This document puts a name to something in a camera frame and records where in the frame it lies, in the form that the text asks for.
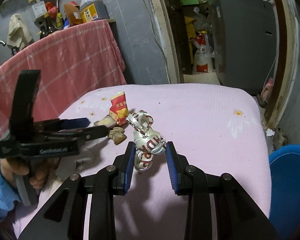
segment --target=screw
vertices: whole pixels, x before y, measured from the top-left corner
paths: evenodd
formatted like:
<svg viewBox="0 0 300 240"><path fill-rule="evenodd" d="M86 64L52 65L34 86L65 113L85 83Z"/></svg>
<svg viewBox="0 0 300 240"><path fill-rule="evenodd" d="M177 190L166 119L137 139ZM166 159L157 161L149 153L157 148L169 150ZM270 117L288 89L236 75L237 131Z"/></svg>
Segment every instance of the screw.
<svg viewBox="0 0 300 240"><path fill-rule="evenodd" d="M229 174L229 173L224 173L224 174L222 175L222 177L223 177L225 180L231 180L231 179L232 179L232 176L231 176L231 174Z"/></svg>
<svg viewBox="0 0 300 240"><path fill-rule="evenodd" d="M79 178L79 174L78 173L73 173L70 175L70 179L71 180L77 180Z"/></svg>
<svg viewBox="0 0 300 240"><path fill-rule="evenodd" d="M189 166L186 166L186 170L189 171L189 172L194 172L195 167L193 165L189 165Z"/></svg>
<svg viewBox="0 0 300 240"><path fill-rule="evenodd" d="M107 170L107 171L114 171L114 170L115 170L115 166L114 166L114 165L108 165L108 166L106 167L106 170Z"/></svg>

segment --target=red and yellow snack package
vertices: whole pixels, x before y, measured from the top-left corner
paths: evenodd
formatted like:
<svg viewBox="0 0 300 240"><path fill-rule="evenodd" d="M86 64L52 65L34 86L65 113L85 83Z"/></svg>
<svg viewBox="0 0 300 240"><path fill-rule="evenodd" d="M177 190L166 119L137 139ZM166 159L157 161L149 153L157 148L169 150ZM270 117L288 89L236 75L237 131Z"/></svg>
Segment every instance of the red and yellow snack package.
<svg viewBox="0 0 300 240"><path fill-rule="evenodd" d="M124 92L116 94L110 98L112 106L109 109L109 115L117 122L117 124L123 125L127 122L126 118L129 114L126 95Z"/></svg>

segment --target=plastic bottle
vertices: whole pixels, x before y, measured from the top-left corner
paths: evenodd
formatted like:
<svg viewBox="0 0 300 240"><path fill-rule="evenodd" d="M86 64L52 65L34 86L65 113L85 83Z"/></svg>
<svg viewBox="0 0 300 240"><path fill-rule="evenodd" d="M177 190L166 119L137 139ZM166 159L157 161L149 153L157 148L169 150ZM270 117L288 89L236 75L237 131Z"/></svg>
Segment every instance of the plastic bottle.
<svg viewBox="0 0 300 240"><path fill-rule="evenodd" d="M84 23L109 19L106 6L102 0L81 0L80 14Z"/></svg>
<svg viewBox="0 0 300 240"><path fill-rule="evenodd" d="M47 34L46 34L47 36L58 31L58 29L55 26L53 26L49 16L45 17L45 21L47 27Z"/></svg>
<svg viewBox="0 0 300 240"><path fill-rule="evenodd" d="M56 28L61 31L63 30L63 24L64 24L64 20L62 17L62 13L58 13L58 17L56 19Z"/></svg>

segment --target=floor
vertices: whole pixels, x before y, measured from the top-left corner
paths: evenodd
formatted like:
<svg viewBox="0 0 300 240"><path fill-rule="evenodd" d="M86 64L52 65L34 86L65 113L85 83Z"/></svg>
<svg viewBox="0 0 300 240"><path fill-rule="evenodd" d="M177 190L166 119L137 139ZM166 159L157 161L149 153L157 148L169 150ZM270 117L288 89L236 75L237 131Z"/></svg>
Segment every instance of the floor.
<svg viewBox="0 0 300 240"><path fill-rule="evenodd" d="M185 80L185 83L220 85L216 72L213 73L194 72L192 75L183 75L183 78Z"/></svg>
<svg viewBox="0 0 300 240"><path fill-rule="evenodd" d="M257 97L253 97L253 99L256 101L256 103L258 103ZM269 156L274 151L274 148L273 148L273 138L274 137L273 136L269 136L269 137L266 136L266 130L268 128L264 124L265 109L262 108L261 106L259 106L259 104L258 104L258 107L259 107L259 111L260 111L261 125L262 125L262 128L263 128L264 132L265 132L265 138L266 138L266 142L267 142L268 156Z"/></svg>

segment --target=green box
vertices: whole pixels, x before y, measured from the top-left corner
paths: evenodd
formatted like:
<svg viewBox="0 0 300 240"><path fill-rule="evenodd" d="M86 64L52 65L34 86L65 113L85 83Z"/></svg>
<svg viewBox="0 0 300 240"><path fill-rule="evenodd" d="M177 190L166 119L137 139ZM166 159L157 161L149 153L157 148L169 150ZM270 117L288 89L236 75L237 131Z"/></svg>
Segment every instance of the green box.
<svg viewBox="0 0 300 240"><path fill-rule="evenodd" d="M181 5L199 4L199 0L180 0Z"/></svg>

